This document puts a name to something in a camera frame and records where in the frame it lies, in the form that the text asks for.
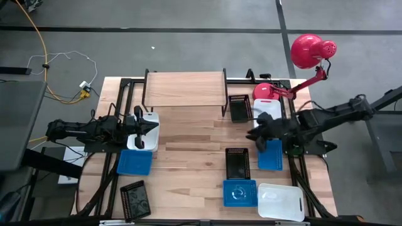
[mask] white tray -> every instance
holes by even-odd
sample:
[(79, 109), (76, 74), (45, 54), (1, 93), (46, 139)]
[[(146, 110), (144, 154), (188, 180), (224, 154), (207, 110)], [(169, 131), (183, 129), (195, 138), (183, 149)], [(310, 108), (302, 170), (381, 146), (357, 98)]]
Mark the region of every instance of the white tray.
[(258, 186), (258, 214), (283, 220), (304, 220), (303, 192), (299, 187), (261, 183)]
[(159, 130), (160, 130), (160, 122), (159, 122), (159, 115), (156, 112), (148, 112), (144, 113), (143, 119), (150, 121), (150, 122), (157, 122), (159, 126), (152, 129), (149, 133), (145, 136), (141, 136), (141, 139), (144, 141), (144, 149), (138, 149), (135, 145), (135, 138), (137, 135), (130, 135), (127, 139), (127, 148), (136, 151), (156, 151), (158, 150), (158, 143), (159, 143)]
[[(263, 112), (267, 112), (273, 119), (282, 118), (281, 102), (271, 99), (254, 100), (253, 116), (257, 118)], [(257, 120), (254, 120), (254, 128), (258, 126)]]

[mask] black plastic crate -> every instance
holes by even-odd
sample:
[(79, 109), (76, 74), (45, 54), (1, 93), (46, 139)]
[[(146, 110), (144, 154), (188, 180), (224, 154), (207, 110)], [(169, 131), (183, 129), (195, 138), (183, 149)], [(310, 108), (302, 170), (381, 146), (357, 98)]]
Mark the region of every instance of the black plastic crate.
[(127, 223), (151, 215), (143, 180), (121, 187), (120, 194)]
[(247, 148), (226, 148), (226, 178), (250, 180), (249, 150)]
[(230, 95), (229, 108), (231, 110), (232, 122), (247, 122), (253, 118), (248, 95)]

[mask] gray floor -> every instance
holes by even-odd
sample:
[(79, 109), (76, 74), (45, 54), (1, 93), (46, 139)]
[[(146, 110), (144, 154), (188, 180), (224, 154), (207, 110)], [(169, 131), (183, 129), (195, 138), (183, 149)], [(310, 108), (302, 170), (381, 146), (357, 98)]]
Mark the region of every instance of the gray floor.
[[(402, 30), (397, 0), (282, 0), (289, 30)], [(113, 28), (252, 28), (280, 29), (275, 0), (51, 0), (32, 14), (40, 26), (102, 26)], [(13, 4), (0, 11), (0, 23), (29, 26)], [(366, 94), (370, 102), (399, 87), (401, 35), (322, 35), (338, 44), (330, 78), (310, 88), (323, 107)], [(98, 64), (93, 87), (100, 91), (105, 76), (142, 75), (158, 71), (220, 70), (243, 77), (248, 68), (289, 78), (281, 34), (267, 33), (59, 33), (42, 32), (48, 51), (77, 50)], [(26, 66), (31, 55), (42, 54), (36, 33), (0, 31), (0, 65)], [(289, 35), (290, 44), (297, 35)], [(60, 56), (52, 62), (48, 83), (60, 95), (72, 96), (94, 74), (93, 64), (81, 56)], [(35, 72), (42, 61), (32, 61)], [(295, 69), (297, 78), (313, 70)], [(3, 79), (41, 80), (42, 76)], [(96, 108), (92, 97), (77, 105), (43, 101), (32, 137), (40, 137), (49, 121), (86, 121)], [(328, 155), (330, 179), (338, 213), (362, 215), (369, 222), (402, 224), (401, 185), (368, 185), (366, 177), (381, 169), (363, 122), (345, 124), (324, 134), (339, 145)], [(67, 139), (66, 144), (78, 144)]]

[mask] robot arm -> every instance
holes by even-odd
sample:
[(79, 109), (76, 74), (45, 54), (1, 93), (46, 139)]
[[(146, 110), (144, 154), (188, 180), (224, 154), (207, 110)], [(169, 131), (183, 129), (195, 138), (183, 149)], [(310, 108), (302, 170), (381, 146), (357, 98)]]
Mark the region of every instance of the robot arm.
[(246, 137), (256, 142), (260, 151), (266, 149), (268, 139), (279, 138), (287, 149), (292, 150), (309, 143), (317, 134), (339, 126), (345, 122), (368, 120), (374, 110), (364, 95), (350, 99), (348, 103), (328, 109), (310, 109), (297, 112), (296, 119), (276, 119), (267, 113), (258, 116), (259, 126), (248, 131)]
[(57, 119), (48, 124), (46, 136), (49, 141), (55, 142), (66, 137), (76, 137), (84, 144), (110, 144), (112, 146), (125, 146), (127, 138), (131, 134), (137, 134), (135, 145), (139, 149), (144, 148), (142, 135), (159, 126), (157, 122), (149, 122), (143, 119), (143, 111), (140, 106), (134, 107), (134, 116), (124, 116), (120, 120), (116, 116), (103, 116), (92, 119), (88, 123), (64, 122)]

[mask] blue tray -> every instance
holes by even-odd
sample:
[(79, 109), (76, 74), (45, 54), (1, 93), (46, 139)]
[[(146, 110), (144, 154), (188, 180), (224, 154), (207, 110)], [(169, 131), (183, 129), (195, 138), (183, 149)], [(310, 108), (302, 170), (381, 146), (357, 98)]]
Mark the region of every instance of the blue tray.
[(152, 151), (122, 150), (117, 173), (148, 176), (151, 171), (152, 155)]
[(258, 168), (261, 170), (282, 171), (282, 141), (279, 139), (266, 141), (266, 150), (258, 152)]
[(257, 183), (255, 180), (224, 180), (225, 207), (256, 207)]

